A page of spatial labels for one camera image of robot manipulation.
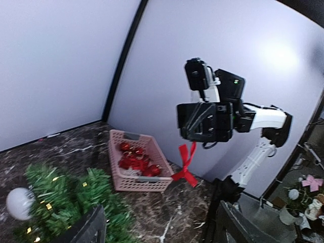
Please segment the pink plastic basket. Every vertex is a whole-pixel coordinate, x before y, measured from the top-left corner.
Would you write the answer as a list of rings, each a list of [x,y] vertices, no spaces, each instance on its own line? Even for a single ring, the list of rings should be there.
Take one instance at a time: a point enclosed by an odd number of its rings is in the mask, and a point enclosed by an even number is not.
[[[163,192],[174,174],[153,136],[109,131],[109,160],[117,191]]]

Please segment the white ball ornament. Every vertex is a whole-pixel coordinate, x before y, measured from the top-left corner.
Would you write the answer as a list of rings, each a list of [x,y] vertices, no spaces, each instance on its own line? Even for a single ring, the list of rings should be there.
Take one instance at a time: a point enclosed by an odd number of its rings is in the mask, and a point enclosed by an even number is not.
[[[6,198],[6,207],[9,214],[20,221],[31,219],[30,209],[34,197],[27,188],[18,187],[9,192]]]

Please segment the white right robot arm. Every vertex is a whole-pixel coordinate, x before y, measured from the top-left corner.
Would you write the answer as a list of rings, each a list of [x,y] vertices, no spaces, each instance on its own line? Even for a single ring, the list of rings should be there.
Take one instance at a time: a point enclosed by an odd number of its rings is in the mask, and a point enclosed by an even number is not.
[[[189,87],[201,101],[177,105],[178,129],[182,138],[200,142],[209,149],[232,138],[233,131],[248,133],[261,129],[260,139],[251,153],[224,180],[216,179],[213,201],[237,201],[253,173],[288,139],[292,116],[276,106],[244,103],[241,95],[245,79],[228,71],[210,67],[187,70]]]

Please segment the small green christmas tree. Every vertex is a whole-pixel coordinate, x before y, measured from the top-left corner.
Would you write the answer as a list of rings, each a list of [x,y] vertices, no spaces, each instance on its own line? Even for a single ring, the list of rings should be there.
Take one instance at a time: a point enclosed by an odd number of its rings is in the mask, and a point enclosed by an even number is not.
[[[106,217],[105,242],[137,242],[130,209],[103,169],[88,168],[76,176],[57,167],[29,165],[25,177],[34,203],[31,219],[14,230],[17,242],[50,242],[98,205]]]

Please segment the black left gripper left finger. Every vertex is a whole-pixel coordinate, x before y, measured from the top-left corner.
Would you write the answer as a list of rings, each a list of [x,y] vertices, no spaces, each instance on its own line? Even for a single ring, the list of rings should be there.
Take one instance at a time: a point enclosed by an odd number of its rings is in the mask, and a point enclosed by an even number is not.
[[[102,205],[90,209],[53,242],[105,242],[106,217]]]

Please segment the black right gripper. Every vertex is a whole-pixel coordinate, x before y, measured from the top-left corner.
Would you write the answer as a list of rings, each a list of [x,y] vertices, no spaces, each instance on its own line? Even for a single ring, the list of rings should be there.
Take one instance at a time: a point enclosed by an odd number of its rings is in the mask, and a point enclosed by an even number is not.
[[[254,111],[245,108],[241,99],[245,79],[225,70],[216,70],[219,102],[183,103],[177,105],[178,129],[183,139],[218,143],[232,138],[233,130],[250,131]]]

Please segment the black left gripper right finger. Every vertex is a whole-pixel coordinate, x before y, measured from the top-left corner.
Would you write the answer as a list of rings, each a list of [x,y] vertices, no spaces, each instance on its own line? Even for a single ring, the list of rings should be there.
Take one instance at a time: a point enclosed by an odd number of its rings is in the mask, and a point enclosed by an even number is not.
[[[229,236],[235,242],[276,242],[275,238],[261,231],[232,204],[221,201],[216,212],[216,230],[213,242],[229,242]]]

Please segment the red ribbon bow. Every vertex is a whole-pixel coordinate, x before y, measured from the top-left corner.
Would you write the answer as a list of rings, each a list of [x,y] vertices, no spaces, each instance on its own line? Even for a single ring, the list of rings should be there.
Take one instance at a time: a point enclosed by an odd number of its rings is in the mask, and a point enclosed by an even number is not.
[[[188,167],[196,151],[196,142],[191,143],[190,149],[188,149],[186,144],[180,145],[178,149],[182,159],[182,170],[173,174],[172,179],[174,181],[185,179],[192,187],[195,187],[198,184],[198,180],[191,174]]]

